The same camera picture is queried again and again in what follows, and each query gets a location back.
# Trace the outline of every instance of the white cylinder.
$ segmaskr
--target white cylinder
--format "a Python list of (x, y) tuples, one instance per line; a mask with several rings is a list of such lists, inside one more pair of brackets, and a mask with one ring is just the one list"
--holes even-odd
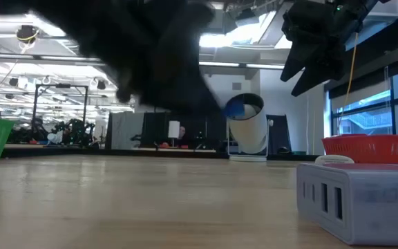
[(253, 93), (244, 93), (232, 98), (242, 100), (245, 113), (243, 116), (227, 117), (229, 128), (240, 150), (256, 154), (267, 146), (268, 121), (263, 108), (263, 100)]
[(179, 138), (179, 121), (170, 121), (169, 122), (169, 138)]

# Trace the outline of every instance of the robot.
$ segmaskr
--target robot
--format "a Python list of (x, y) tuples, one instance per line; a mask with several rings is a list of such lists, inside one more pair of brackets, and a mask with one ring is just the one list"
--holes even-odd
[[(282, 81), (305, 68), (292, 95), (343, 76), (344, 44), (378, 1), (389, 0), (300, 0), (285, 13), (283, 32), (293, 45)], [(108, 64), (120, 101), (133, 94), (178, 113), (221, 111), (198, 65), (198, 40), (214, 17), (206, 1), (0, 0), (0, 15), (28, 11), (59, 26), (81, 54)]]

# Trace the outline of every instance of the white wall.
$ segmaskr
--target white wall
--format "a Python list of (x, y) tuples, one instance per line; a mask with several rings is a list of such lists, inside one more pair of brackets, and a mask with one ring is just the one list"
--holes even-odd
[(288, 82), (282, 82), (280, 80), (281, 73), (282, 71), (260, 71), (260, 96), (264, 100), (267, 114), (287, 116), (293, 151), (323, 154), (321, 142), (324, 131), (323, 108), (325, 104), (323, 85), (294, 97), (291, 95), (291, 90), (301, 74)]
[(107, 121), (97, 118), (95, 121), (95, 131), (93, 136), (97, 138), (98, 141), (101, 140), (101, 136), (104, 138), (107, 136)]
[(252, 93), (260, 95), (260, 70), (252, 78)]
[[(216, 95), (216, 99), (220, 106), (225, 106), (229, 99), (241, 94), (251, 93), (251, 81), (246, 80), (244, 75), (208, 75), (204, 76), (210, 90)], [(233, 90), (233, 83), (242, 83), (242, 89), (239, 91)]]

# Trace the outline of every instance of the person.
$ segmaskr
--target person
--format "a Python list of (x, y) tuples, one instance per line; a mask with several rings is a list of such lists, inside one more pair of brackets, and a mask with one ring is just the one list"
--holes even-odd
[(183, 138), (184, 138), (184, 136), (185, 136), (185, 127), (179, 127), (179, 138), (178, 138), (178, 140), (182, 140)]

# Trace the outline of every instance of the metal frame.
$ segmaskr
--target metal frame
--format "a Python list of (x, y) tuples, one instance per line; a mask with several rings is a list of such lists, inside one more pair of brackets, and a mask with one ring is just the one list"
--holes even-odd
[[(360, 107), (357, 109), (344, 111), (343, 115), (348, 116), (348, 115), (353, 115), (353, 114), (357, 114), (357, 113), (362, 113), (365, 111), (372, 111), (372, 110), (376, 110), (376, 109), (390, 107), (391, 115), (392, 115), (392, 120), (391, 120), (392, 134), (393, 135), (398, 134), (398, 75), (389, 77), (388, 79), (390, 80), (390, 100), (389, 101), (371, 104), (370, 106), (367, 106), (367, 107)], [(334, 132), (336, 131), (336, 129), (334, 128), (334, 125), (336, 124), (335, 120), (337, 118), (340, 118), (340, 116), (341, 116), (341, 113), (334, 113), (331, 110), (331, 124), (332, 124), (331, 136), (338, 135), (338, 134), (334, 134)]]
[[(38, 105), (38, 97), (41, 95), (41, 94), (39, 93), (39, 88), (42, 87), (42, 86), (47, 87), (47, 89), (48, 89), (48, 88), (50, 88), (51, 86), (55, 86), (55, 87), (56, 87), (56, 86), (61, 86), (61, 84), (36, 84), (36, 89), (35, 89), (35, 101), (33, 102), (32, 126), (33, 126), (33, 123), (34, 123), (33, 120), (35, 120), (35, 118), (36, 118), (36, 109), (37, 109), (37, 105)], [(85, 125), (85, 123), (86, 123), (86, 112), (87, 112), (87, 100), (88, 100), (88, 86), (80, 86), (80, 85), (72, 85), (72, 84), (69, 84), (69, 85), (67, 85), (67, 86), (69, 86), (69, 87), (75, 87), (76, 89), (77, 89), (78, 87), (82, 87), (82, 88), (86, 89), (86, 93), (85, 93), (85, 95), (84, 95), (84, 114), (83, 114), (83, 118), (82, 118), (82, 122), (83, 122), (84, 125)]]
[[(61, 56), (61, 55), (23, 55), (0, 53), (0, 62), (18, 62), (33, 64), (54, 64), (73, 66), (106, 66), (99, 58)], [(223, 67), (243, 69), (283, 70), (284, 64), (259, 64), (244, 62), (199, 62), (200, 67)]]
[[(268, 157), (268, 152), (269, 152), (269, 122), (267, 120), (267, 134), (266, 134), (266, 142), (267, 142), (267, 146), (265, 148), (265, 157)], [(229, 123), (227, 121), (227, 153), (228, 156), (240, 156), (240, 157), (252, 157), (252, 158), (260, 158), (260, 157), (264, 157), (264, 155), (252, 155), (252, 154), (246, 154), (246, 155), (240, 155), (240, 154), (231, 154), (229, 152), (229, 134), (230, 134), (230, 128), (229, 128)]]

